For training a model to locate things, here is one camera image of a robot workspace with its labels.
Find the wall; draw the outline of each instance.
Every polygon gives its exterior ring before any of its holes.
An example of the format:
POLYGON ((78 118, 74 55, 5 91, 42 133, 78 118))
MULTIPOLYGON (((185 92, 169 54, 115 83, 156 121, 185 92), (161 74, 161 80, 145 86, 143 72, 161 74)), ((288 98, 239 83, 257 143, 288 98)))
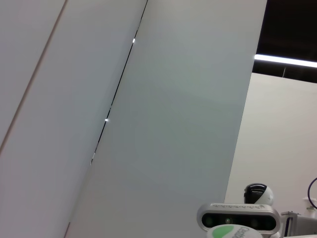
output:
POLYGON ((0 145, 63 4, 0 1, 0 145))
POLYGON ((203 237, 223 202, 264 0, 150 0, 67 238, 203 237))
POLYGON ((303 213, 317 177, 316 105, 317 84, 252 74, 225 202, 243 203, 245 186, 261 182, 279 212, 303 213))
POLYGON ((0 155, 1 238, 63 237, 145 3, 68 1, 0 155))

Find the white surface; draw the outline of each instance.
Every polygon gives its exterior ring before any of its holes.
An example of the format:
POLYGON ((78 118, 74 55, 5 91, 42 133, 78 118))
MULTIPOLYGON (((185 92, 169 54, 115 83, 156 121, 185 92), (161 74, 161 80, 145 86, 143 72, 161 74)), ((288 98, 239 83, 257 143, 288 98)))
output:
POLYGON ((62 238, 145 0, 69 0, 0 157, 0 237, 62 238))
POLYGON ((273 190, 278 212, 304 213, 317 177, 316 105, 317 84, 252 74, 225 202, 243 203, 244 188, 260 182, 273 190))
POLYGON ((265 56, 265 55, 255 55, 254 59, 317 68, 317 62, 304 61, 304 60, 298 60, 298 59, 288 59, 288 58, 265 56))
POLYGON ((196 238, 223 202, 264 0, 149 0, 68 238, 196 238))
POLYGON ((0 145, 63 4, 0 1, 0 145))

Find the light strip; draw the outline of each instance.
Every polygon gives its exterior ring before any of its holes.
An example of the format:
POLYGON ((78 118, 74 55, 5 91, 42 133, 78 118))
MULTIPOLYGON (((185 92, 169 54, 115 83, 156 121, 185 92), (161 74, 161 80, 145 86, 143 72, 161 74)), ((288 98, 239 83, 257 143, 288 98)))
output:
POLYGON ((304 60, 298 60, 298 59, 288 59, 288 58, 265 56, 265 55, 255 55, 254 59, 317 68, 317 62, 304 61, 304 60))

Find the camera lens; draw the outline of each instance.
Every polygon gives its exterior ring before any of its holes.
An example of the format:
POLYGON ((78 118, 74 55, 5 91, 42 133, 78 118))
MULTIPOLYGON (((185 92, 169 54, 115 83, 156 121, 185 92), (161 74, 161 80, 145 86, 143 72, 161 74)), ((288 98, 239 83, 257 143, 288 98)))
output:
POLYGON ((206 213, 202 216, 202 223, 207 228, 218 225, 237 224, 251 227, 258 231, 272 231, 276 227, 276 220, 272 216, 206 213))
POLYGON ((213 219, 212 214, 205 214, 202 217, 202 223, 205 227, 211 228, 213 227, 213 219))

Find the fluorescent light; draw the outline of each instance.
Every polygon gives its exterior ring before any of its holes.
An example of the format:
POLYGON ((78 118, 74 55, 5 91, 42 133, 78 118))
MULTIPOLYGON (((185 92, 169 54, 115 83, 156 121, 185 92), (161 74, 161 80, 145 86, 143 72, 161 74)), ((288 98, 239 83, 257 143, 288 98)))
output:
POLYGON ((288 59, 288 58, 265 56, 265 55, 255 55, 254 59, 317 68, 317 62, 304 61, 304 60, 298 60, 298 59, 288 59))

